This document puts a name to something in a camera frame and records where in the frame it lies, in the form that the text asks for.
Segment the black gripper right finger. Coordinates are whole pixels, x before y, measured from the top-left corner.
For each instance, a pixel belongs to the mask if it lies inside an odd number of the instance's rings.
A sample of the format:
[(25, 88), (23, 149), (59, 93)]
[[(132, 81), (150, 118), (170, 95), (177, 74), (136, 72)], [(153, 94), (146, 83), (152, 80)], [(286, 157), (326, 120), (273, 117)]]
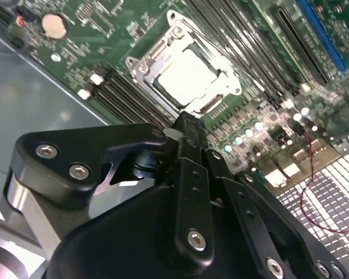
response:
[(345, 267), (255, 177), (230, 173), (209, 148), (203, 121), (191, 117), (189, 135), (205, 152), (211, 195), (229, 222), (227, 248), (241, 278), (349, 278)]

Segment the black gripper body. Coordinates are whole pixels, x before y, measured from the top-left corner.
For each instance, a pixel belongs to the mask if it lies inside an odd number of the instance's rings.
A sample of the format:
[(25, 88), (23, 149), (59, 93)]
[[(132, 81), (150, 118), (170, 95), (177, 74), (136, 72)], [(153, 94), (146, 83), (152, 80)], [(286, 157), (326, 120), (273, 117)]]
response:
[[(172, 190), (146, 190), (83, 224), (60, 243), (46, 278), (187, 278), (168, 258)], [(211, 206), (215, 257), (201, 278), (258, 278), (226, 211)]]

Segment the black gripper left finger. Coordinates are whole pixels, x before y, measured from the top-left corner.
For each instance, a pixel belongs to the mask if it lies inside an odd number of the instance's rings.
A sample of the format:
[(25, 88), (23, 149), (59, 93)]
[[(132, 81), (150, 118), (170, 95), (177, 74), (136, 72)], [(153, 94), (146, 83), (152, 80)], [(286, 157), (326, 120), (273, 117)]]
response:
[(28, 133), (15, 143), (6, 204), (49, 257), (76, 228), (138, 194), (172, 190), (168, 258), (209, 267), (215, 254), (205, 152), (181, 114), (171, 129), (151, 123)]

